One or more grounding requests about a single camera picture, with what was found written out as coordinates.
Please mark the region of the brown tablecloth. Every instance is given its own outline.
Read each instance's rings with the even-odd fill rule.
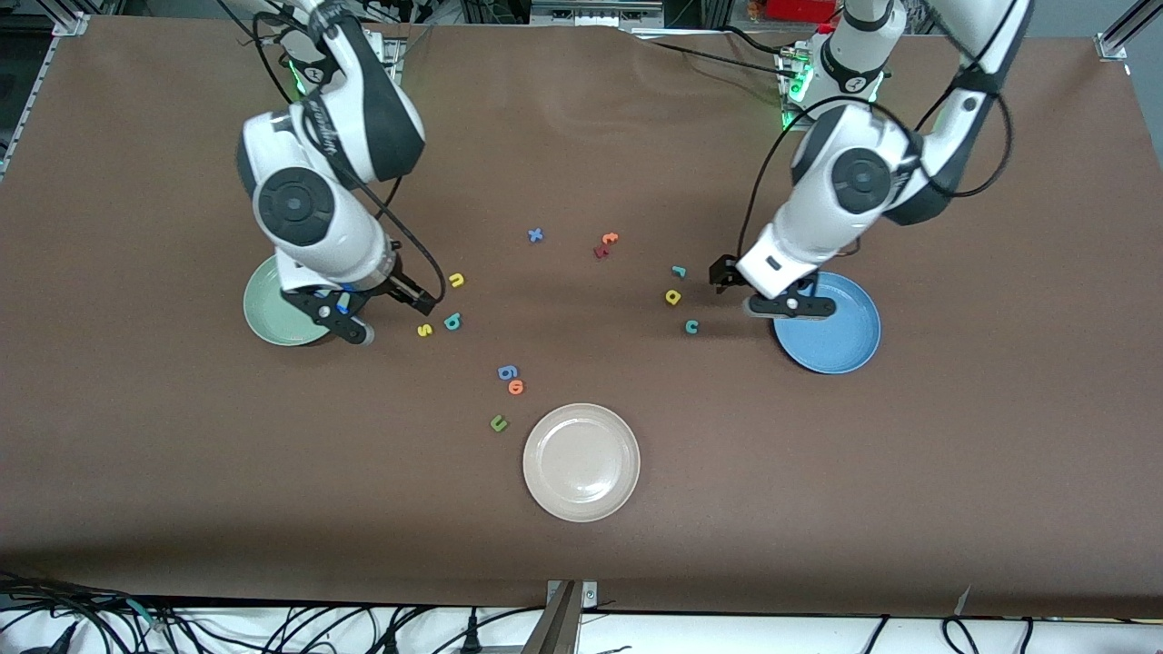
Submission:
[[[1163,176],[1090,42],[1022,49],[993,189],[828,265],[884,321],[828,377],[705,283],[778,130],[770,79],[604,28],[428,34],[405,86],[429,145],[394,206],[468,283],[428,339],[385,298],[371,348],[263,343],[241,297],[271,247],[234,147],[281,101],[238,40],[98,17],[60,45],[0,184],[0,563],[269,598],[523,604],[585,577],[628,609],[946,613],[970,584],[976,613],[1163,609]],[[892,67],[883,100],[913,121],[955,58],[905,38]],[[1000,143],[994,116],[966,184]],[[528,429],[573,401],[642,450],[597,524],[521,476]]]

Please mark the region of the power cord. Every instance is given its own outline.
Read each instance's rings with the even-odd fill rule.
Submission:
[[[769,67],[769,66],[761,66],[758,64],[751,64],[751,63],[748,63],[748,62],[741,62],[739,59],[732,59],[732,58],[728,58],[728,57],[720,57],[719,55],[712,55],[709,52],[701,52],[699,50],[691,50],[690,48],[682,48],[679,45],[671,45],[670,43],[658,43],[657,41],[650,41],[650,43],[654,43],[655,45],[657,45],[659,48],[665,48],[668,50],[675,50],[676,52],[685,52],[687,55],[694,55],[695,57],[702,57],[705,59],[713,59],[713,61],[716,61],[716,62],[722,62],[725,64],[732,64],[732,65],[735,65],[735,66],[742,66],[744,69],[752,69],[752,70],[758,70],[758,71],[763,71],[763,72],[770,72],[771,74],[777,74],[777,76],[780,76],[780,77],[795,77],[795,73],[792,72],[792,71],[777,70],[777,69]]]
[[[864,646],[863,654],[872,654],[872,648],[876,647],[876,641],[880,638],[880,632],[883,632],[884,626],[889,624],[889,617],[890,616],[887,613],[880,616],[880,623],[878,623],[876,628],[872,630],[872,637],[869,638],[869,644]]]
[[[251,33],[254,34],[255,51],[258,52],[258,58],[259,61],[263,62],[263,67],[266,70],[266,76],[271,78],[271,81],[274,84],[274,88],[279,91],[279,95],[283,95],[283,99],[286,100],[288,105],[293,104],[294,100],[292,100],[291,95],[286,92],[285,88],[283,88],[283,84],[280,84],[278,77],[274,76],[274,70],[271,69],[271,62],[267,61],[266,58],[266,50],[263,49],[263,40],[258,36],[258,21],[261,20],[274,21],[284,26],[287,26],[290,29],[302,29],[302,26],[297,23],[294,20],[284,16],[283,14],[272,14],[270,12],[258,12],[250,20]]]
[[[235,13],[230,9],[230,7],[227,6],[226,2],[223,2],[222,0],[214,0],[214,1],[217,2],[217,6],[223,12],[226,12],[227,16],[230,16],[230,20],[234,21],[234,24],[238,26],[238,29],[241,29],[242,31],[244,31],[247,34],[247,36],[249,36],[252,41],[257,40],[257,37],[255,36],[255,34],[252,31],[250,31],[249,29],[247,29],[247,26],[242,24],[242,21],[238,20],[238,16],[235,15]]]
[[[518,613],[528,613],[529,611],[541,611],[543,609],[544,609],[544,606],[526,606],[525,609],[513,609],[512,611],[505,611],[504,613],[498,613],[495,616],[491,616],[488,618],[485,618],[484,620],[480,620],[479,624],[477,624],[476,626],[473,626],[471,628],[475,631],[478,627],[483,627],[483,626],[485,626],[487,624],[495,623],[497,620],[501,620],[501,619],[508,618],[509,616],[516,616]],[[447,641],[444,641],[443,645],[441,645],[436,649],[433,649],[433,654],[440,654],[441,652],[444,651],[445,647],[450,647],[457,640],[461,640],[462,638],[466,637],[469,634],[469,631],[470,630],[464,630],[463,632],[461,632],[461,633],[454,635],[452,638],[448,639]]]
[[[1021,645],[1018,647],[1018,654],[1026,654],[1026,648],[1029,647],[1029,639],[1034,635],[1034,618],[1022,618],[1026,623],[1026,632],[1022,634]],[[965,641],[969,642],[970,652],[973,654],[980,654],[977,649],[977,642],[973,641],[973,635],[969,633],[969,627],[965,623],[961,621],[961,618],[956,616],[950,616],[941,620],[941,635],[944,637],[946,645],[949,649],[952,649],[957,654],[966,654],[962,648],[957,647],[952,642],[952,637],[949,635],[949,625],[957,625],[961,628],[961,633],[965,637]]]
[[[480,638],[477,634],[477,607],[473,606],[469,613],[469,626],[464,630],[464,645],[461,646],[461,654],[479,654],[481,649]]]
[[[833,12],[833,14],[830,16],[828,16],[828,20],[826,20],[823,22],[830,23],[843,10],[844,10],[844,7],[843,7],[843,5],[841,5],[840,8],[836,9],[835,12]],[[747,44],[750,45],[751,48],[755,48],[756,50],[758,50],[761,52],[766,52],[769,55],[779,55],[780,50],[783,50],[784,48],[791,48],[792,45],[795,45],[795,43],[797,43],[795,41],[792,41],[791,43],[785,43],[783,45],[777,45],[777,47],[764,45],[763,43],[759,43],[758,41],[756,41],[755,38],[752,38],[750,34],[743,31],[742,29],[740,29],[740,28],[737,28],[737,27],[735,27],[733,24],[725,24],[725,26],[719,27],[716,29],[719,31],[729,31],[730,34],[734,34],[735,36],[739,36],[740,38],[742,38],[743,41],[745,41]]]
[[[395,634],[404,628],[404,625],[411,623],[416,617],[431,611],[433,609],[435,609],[435,606],[416,606],[407,616],[400,618],[399,621],[397,621],[395,618],[399,616],[400,610],[397,609],[395,613],[392,614],[392,621],[387,625],[387,631],[385,631],[384,635],[379,637],[376,642],[371,644],[371,647],[368,649],[368,654],[379,654],[381,648],[384,649],[384,654],[399,654],[400,649],[395,644]]]

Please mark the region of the metal bracket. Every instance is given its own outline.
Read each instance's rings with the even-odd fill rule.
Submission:
[[[545,604],[554,600],[554,592],[557,588],[562,585],[562,582],[554,581],[549,582],[549,588],[545,592]],[[595,581],[584,581],[582,582],[582,607],[593,609],[598,605],[598,582]]]
[[[1094,37],[1094,49],[1104,62],[1121,62],[1127,58],[1125,45],[1142,34],[1151,21],[1163,13],[1163,0],[1135,0],[1119,20]]]
[[[85,34],[85,29],[88,28],[88,14],[76,12],[73,13],[73,20],[67,22],[57,21],[56,27],[52,28],[52,36],[80,36]]]
[[[1103,36],[1104,34],[1101,31],[1094,35],[1094,50],[1098,51],[1098,58],[1104,62],[1121,62],[1127,58],[1126,48],[1119,48],[1113,51],[1107,50],[1107,44]]]

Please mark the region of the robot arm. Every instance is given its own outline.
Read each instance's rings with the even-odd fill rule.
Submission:
[[[889,12],[896,2],[890,3]],[[792,159],[795,187],[791,197],[742,258],[720,260],[718,270],[712,269],[713,283],[743,283],[729,270],[725,273],[725,266],[734,265],[745,283],[755,286],[759,296],[748,300],[749,313],[820,318],[787,306],[789,299],[798,304],[797,282],[835,256],[880,215],[898,225],[915,225],[948,206],[949,190],[961,182],[973,142],[1020,45],[1033,0],[933,0],[932,5],[940,10],[952,37],[980,56],[977,61],[963,58],[936,126],[925,137],[877,118],[864,102],[846,101],[866,86],[846,93],[835,91],[844,87],[843,81],[822,85],[832,90],[835,102],[826,98],[808,108],[809,114],[814,108],[822,111]],[[842,24],[834,36],[848,31]],[[873,33],[868,38],[880,42]],[[821,48],[835,50],[827,43]],[[877,64],[877,74],[879,66],[883,61]],[[830,77],[818,76],[812,84],[822,79]]]
[[[423,125],[342,2],[295,0],[295,7],[342,80],[248,120],[238,176],[274,244],[284,299],[341,337],[368,344],[373,332],[356,313],[371,297],[390,294],[426,315],[435,306],[402,273],[399,243],[351,194],[411,172],[423,151]]]

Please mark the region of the metal frame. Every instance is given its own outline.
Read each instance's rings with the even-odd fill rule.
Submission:
[[[44,76],[49,73],[49,64],[52,63],[52,57],[57,54],[57,45],[59,44],[60,37],[53,36],[52,43],[49,44],[49,51],[44,54],[44,62],[41,63],[41,70],[36,72],[36,81],[33,83],[33,91],[28,94],[28,100],[24,101],[24,109],[20,113],[20,122],[16,123],[16,129],[12,131],[12,141],[8,143],[8,149],[5,150],[3,157],[0,158],[0,182],[3,182],[3,176],[8,172],[8,162],[12,161],[12,156],[16,151],[16,143],[20,142],[20,136],[24,131],[24,123],[28,122],[29,114],[33,113],[33,102],[36,101],[36,97],[41,93],[41,84],[44,83]]]
[[[521,654],[573,654],[582,626],[585,582],[570,580],[558,583],[554,598],[533,627]]]
[[[124,0],[36,0],[56,28],[52,36],[85,34],[90,14],[120,14]]]
[[[1127,58],[1127,43],[1163,12],[1163,0],[1136,0],[1119,20],[1094,36],[1094,49],[1106,62]]]

